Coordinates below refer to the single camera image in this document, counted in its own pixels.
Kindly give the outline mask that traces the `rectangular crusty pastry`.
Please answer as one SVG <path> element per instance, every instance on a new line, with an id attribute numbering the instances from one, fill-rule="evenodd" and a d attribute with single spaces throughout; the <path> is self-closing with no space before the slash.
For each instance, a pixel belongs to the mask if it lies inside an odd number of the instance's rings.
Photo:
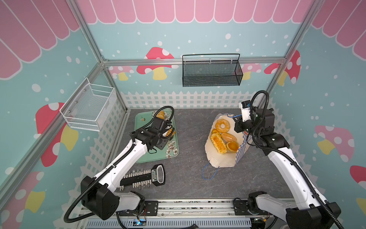
<path id="1" fill-rule="evenodd" d="M 213 133 L 210 136 L 210 139 L 214 145 L 214 147 L 216 148 L 216 151 L 220 154 L 225 154 L 227 153 L 227 147 L 226 144 L 224 143 L 223 139 L 221 138 L 221 135 L 219 133 Z"/>

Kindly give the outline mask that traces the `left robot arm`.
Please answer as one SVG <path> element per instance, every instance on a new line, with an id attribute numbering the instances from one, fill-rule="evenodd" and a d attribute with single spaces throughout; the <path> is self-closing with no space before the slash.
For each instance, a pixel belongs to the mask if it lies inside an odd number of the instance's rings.
<path id="1" fill-rule="evenodd" d="M 172 139 L 175 128 L 172 125 L 174 108 L 163 106 L 152 119 L 139 129 L 132 131 L 130 141 L 124 150 L 94 177 L 86 176 L 81 182 L 81 194 L 67 209 L 63 220 L 74 223 L 96 215 L 106 220 L 113 214 L 129 210 L 140 215 L 145 210 L 145 199 L 137 192 L 116 196 L 123 177 L 137 160 L 146 153 L 162 150 Z"/>

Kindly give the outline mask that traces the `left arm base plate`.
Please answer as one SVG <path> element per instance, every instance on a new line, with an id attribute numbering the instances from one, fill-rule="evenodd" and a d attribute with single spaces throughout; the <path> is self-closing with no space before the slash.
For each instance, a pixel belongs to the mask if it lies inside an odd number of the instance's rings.
<path id="1" fill-rule="evenodd" d="M 144 217 L 144 216 L 157 216 L 159 207 L 159 202 L 154 201 L 145 201 L 144 204 L 141 204 L 137 207 L 136 210 L 124 210 L 119 212 L 119 216 L 127 217 Z"/>

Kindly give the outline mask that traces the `checkered paper bag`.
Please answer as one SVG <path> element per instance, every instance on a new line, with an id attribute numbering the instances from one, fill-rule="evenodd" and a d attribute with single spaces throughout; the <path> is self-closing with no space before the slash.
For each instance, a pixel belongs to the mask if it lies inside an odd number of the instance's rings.
<path id="1" fill-rule="evenodd" d="M 241 115 L 219 114 L 213 124 L 205 144 L 209 165 L 216 169 L 236 166 L 253 143 L 246 131 L 236 132 L 235 122 Z"/>

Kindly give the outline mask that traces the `long twisted bread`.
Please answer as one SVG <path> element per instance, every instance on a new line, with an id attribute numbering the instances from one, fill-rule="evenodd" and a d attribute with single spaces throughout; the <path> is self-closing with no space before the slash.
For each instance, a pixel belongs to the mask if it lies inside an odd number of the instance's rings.
<path id="1" fill-rule="evenodd" d="M 175 134 L 175 128 L 171 127 L 168 131 L 166 131 L 163 136 L 164 137 L 172 137 Z"/>

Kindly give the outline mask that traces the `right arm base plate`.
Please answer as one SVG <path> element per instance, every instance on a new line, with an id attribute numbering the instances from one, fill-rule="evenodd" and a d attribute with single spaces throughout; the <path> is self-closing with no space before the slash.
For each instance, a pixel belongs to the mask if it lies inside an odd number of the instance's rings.
<path id="1" fill-rule="evenodd" d="M 233 200 L 234 213 L 236 216 L 268 216 L 269 213 L 260 210 L 250 199 L 235 198 Z"/>

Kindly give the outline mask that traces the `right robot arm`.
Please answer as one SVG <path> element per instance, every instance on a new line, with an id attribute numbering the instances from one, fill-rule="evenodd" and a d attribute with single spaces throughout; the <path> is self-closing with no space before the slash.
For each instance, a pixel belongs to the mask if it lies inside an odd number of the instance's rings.
<path id="1" fill-rule="evenodd" d="M 274 131 L 273 109 L 268 108 L 269 93 L 261 90 L 250 101 L 240 104 L 241 115 L 233 117 L 234 130 L 246 132 L 251 145 L 259 148 L 275 165 L 288 188 L 295 204 L 277 199 L 264 191 L 249 194 L 247 209 L 251 214 L 267 212 L 287 223 L 291 229 L 329 229 L 343 225 L 338 220 L 341 209 L 329 202 L 313 185 L 298 164 L 285 137 Z"/>

